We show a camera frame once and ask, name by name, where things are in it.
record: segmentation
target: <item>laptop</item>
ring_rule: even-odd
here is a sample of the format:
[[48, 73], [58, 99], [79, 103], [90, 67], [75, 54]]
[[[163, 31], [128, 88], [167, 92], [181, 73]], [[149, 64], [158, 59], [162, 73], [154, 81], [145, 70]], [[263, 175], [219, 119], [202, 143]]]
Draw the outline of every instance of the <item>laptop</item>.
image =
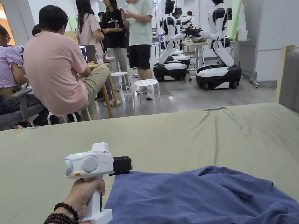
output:
[[86, 46], [85, 45], [81, 45], [80, 49], [82, 51], [82, 54], [84, 56], [85, 61], [88, 62], [88, 60], [87, 60], [87, 54], [86, 54]]
[[80, 45], [80, 48], [86, 62], [96, 61], [94, 54], [97, 51], [94, 45]]

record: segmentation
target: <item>pink shirt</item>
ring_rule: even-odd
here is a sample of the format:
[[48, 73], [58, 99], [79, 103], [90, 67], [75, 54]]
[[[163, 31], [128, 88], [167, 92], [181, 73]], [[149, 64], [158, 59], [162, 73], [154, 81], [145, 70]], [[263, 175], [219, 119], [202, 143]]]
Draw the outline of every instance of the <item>pink shirt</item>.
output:
[[77, 76], [86, 66], [78, 44], [59, 33], [35, 35], [24, 51], [24, 68], [34, 95], [56, 116], [87, 104], [87, 89]]
[[96, 30], [101, 30], [97, 18], [93, 14], [85, 14], [83, 17], [84, 25], [82, 27], [82, 32], [79, 32], [79, 25], [76, 29], [76, 36], [80, 37], [81, 45], [94, 45], [98, 53], [102, 52], [103, 49], [99, 40], [93, 36], [93, 32]]

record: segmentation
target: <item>beaded bracelet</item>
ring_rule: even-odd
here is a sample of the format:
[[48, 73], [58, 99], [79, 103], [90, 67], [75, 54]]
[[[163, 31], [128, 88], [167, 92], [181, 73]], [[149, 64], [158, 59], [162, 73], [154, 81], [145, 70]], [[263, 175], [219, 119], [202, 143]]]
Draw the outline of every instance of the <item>beaded bracelet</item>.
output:
[[63, 213], [52, 213], [45, 220], [44, 224], [56, 223], [56, 224], [75, 224], [73, 219]]
[[56, 211], [58, 208], [65, 208], [66, 210], [68, 210], [70, 213], [72, 213], [74, 215], [74, 220], [77, 222], [79, 221], [79, 215], [78, 213], [75, 211], [75, 209], [72, 208], [72, 206], [68, 205], [68, 204], [65, 204], [65, 203], [58, 203], [55, 208], [54, 208], [54, 211]]

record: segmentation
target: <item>hand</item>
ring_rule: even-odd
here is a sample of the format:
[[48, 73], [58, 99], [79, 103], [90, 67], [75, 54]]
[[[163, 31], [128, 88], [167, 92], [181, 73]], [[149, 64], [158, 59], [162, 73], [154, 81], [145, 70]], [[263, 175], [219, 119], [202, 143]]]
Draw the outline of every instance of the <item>hand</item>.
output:
[[125, 11], [123, 13], [121, 13], [123, 18], [129, 19], [129, 18], [133, 18], [134, 13], [131, 13], [130, 11]]
[[104, 34], [106, 34], [106, 33], [109, 33], [109, 32], [110, 32], [110, 29], [109, 29], [109, 28], [106, 28], [106, 29], [103, 29], [102, 31], [103, 31]]
[[77, 211], [79, 217], [83, 217], [87, 209], [87, 202], [95, 191], [105, 194], [106, 188], [103, 180], [95, 178], [88, 181], [83, 179], [76, 180], [70, 194], [63, 202], [72, 206]]

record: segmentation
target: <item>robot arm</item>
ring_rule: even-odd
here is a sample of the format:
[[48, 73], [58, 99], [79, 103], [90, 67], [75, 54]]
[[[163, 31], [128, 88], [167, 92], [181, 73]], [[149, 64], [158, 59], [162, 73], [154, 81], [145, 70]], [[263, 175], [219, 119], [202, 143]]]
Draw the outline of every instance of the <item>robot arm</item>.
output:
[[226, 17], [226, 10], [224, 8], [218, 8], [213, 13], [213, 20], [216, 25], [217, 33], [200, 32], [200, 35], [206, 39], [219, 40], [224, 38], [223, 35], [223, 22]]

